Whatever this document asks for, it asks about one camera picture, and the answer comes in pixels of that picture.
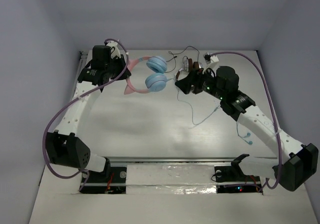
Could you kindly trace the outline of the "aluminium rail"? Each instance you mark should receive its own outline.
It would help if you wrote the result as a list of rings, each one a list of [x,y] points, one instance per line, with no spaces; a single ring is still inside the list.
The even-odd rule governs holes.
[[[226,158],[175,158],[175,157],[104,157],[110,161],[110,163],[128,162],[128,163],[161,163],[161,162],[231,162],[235,157]],[[50,164],[67,166],[71,168],[84,169],[88,162],[93,159],[93,155],[90,157],[83,157],[81,160],[70,160],[68,157],[52,157],[48,158]]]
[[[75,74],[75,80],[73,81],[73,84],[72,84],[71,97],[70,97],[69,101],[72,101],[74,98],[74,94],[77,89],[76,85],[78,82],[78,76],[79,76],[82,68],[87,64],[87,57],[88,57],[88,54],[90,51],[91,50],[80,51],[79,63],[78,63],[77,71]],[[66,111],[67,111],[67,109],[63,110],[62,113],[57,118],[56,123],[54,124],[54,128],[52,129],[54,132],[56,132],[56,128],[59,126],[60,122],[63,121]]]

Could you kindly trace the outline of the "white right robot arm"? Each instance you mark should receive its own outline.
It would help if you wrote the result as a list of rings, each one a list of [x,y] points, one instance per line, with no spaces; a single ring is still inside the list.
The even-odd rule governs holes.
[[[255,102],[239,90],[239,76],[228,66],[197,69],[175,82],[184,93],[206,92],[220,101],[225,114],[246,127],[277,157],[276,160],[242,154],[231,162],[231,175],[243,180],[248,175],[275,179],[288,191],[295,191],[317,170],[318,148],[305,145],[276,127]]]

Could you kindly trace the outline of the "pink blue cat-ear headphones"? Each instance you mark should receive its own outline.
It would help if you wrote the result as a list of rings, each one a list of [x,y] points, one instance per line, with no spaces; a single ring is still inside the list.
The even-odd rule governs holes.
[[[150,92],[159,92],[166,87],[167,81],[169,79],[166,77],[165,72],[167,71],[167,62],[161,56],[145,56],[140,57],[135,60],[129,60],[127,69],[131,72],[133,68],[140,62],[146,61],[146,66],[151,69],[154,73],[145,79],[146,89],[137,89],[133,86],[130,78],[126,78],[126,87],[124,89],[124,94],[147,94]]]

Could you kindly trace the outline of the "brown silver headphones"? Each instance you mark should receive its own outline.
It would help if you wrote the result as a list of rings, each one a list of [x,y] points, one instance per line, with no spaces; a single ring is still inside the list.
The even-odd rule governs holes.
[[[178,71],[174,75],[174,81],[178,81],[179,76],[182,72],[192,72],[192,71],[203,71],[203,65],[199,61],[193,61],[191,58],[187,56],[183,57],[182,66],[178,69]]]

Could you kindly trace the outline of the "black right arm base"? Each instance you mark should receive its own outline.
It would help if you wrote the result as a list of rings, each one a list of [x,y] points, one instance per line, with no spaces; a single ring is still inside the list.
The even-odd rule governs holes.
[[[262,193],[259,176],[245,175],[239,167],[248,154],[234,159],[229,166],[214,168],[211,181],[217,184],[217,193]]]

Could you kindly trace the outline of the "aluminium rail left side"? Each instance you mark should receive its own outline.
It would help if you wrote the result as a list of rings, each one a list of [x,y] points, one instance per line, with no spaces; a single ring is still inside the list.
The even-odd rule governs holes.
[[[74,94],[77,89],[76,85],[78,82],[78,76],[79,76],[82,68],[87,64],[87,57],[88,57],[88,54],[90,51],[91,50],[80,51],[79,63],[78,63],[77,71],[75,74],[75,80],[73,81],[73,84],[72,84],[71,97],[70,97],[69,101],[72,101],[74,98]],[[66,111],[67,111],[67,109],[63,110],[62,113],[57,118],[56,123],[54,124],[54,128],[52,129],[54,132],[56,132],[56,128],[59,126],[60,122],[63,121]]]

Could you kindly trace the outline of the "aluminium rail front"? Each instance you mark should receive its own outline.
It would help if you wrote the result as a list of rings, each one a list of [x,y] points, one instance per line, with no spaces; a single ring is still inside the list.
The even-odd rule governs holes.
[[[128,162],[128,163],[161,163],[161,162],[231,162],[235,157],[226,158],[175,158],[175,157],[104,157],[110,161],[110,163]],[[93,155],[90,157],[83,157],[81,160],[70,160],[68,157],[52,157],[48,158],[50,164],[67,166],[71,168],[84,169],[88,162],[93,159]]]

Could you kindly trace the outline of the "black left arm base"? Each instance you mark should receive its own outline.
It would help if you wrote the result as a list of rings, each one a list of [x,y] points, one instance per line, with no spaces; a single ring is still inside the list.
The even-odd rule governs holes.
[[[106,158],[102,172],[89,171],[89,177],[82,174],[79,188],[82,194],[126,194],[126,166],[113,165]]]

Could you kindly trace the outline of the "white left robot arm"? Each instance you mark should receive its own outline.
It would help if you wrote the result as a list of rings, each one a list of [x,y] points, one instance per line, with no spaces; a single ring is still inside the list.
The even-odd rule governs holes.
[[[56,117],[63,114],[63,118],[52,132],[47,126],[43,134],[43,157],[46,166],[56,177],[65,178],[54,171],[53,164],[75,168],[87,175],[93,173],[100,181],[110,178],[109,160],[94,154],[80,134],[104,88],[130,76],[128,65],[128,53],[120,54],[115,43],[93,47],[92,59],[80,71],[72,100],[56,114]]]

